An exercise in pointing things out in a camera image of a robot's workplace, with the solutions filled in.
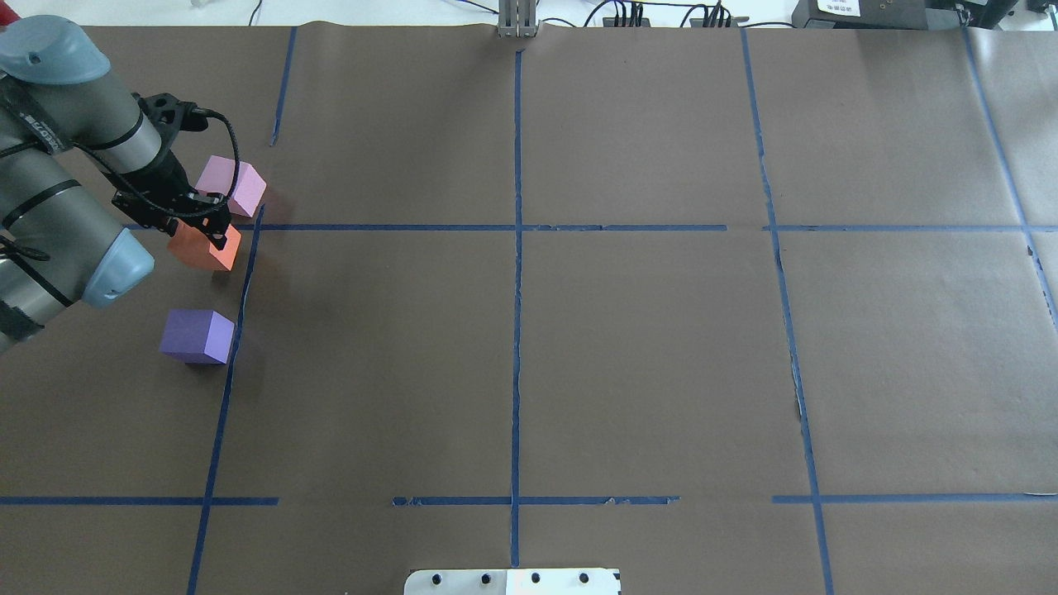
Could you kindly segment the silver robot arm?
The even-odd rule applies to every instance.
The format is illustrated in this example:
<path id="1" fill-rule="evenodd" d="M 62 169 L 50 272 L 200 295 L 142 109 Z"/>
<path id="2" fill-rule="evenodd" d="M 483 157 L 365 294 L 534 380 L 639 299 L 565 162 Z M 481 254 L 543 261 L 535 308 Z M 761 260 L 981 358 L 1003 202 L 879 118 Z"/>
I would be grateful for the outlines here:
<path id="1" fill-rule="evenodd" d="M 193 187 L 174 154 L 183 131 L 226 118 L 162 93 L 141 97 L 86 31 L 60 16 L 2 28 L 1 346 L 28 342 L 63 310 L 107 307 L 154 271 L 154 256 L 58 157 L 78 150 L 136 226 L 199 231 L 229 245 L 231 192 Z"/>

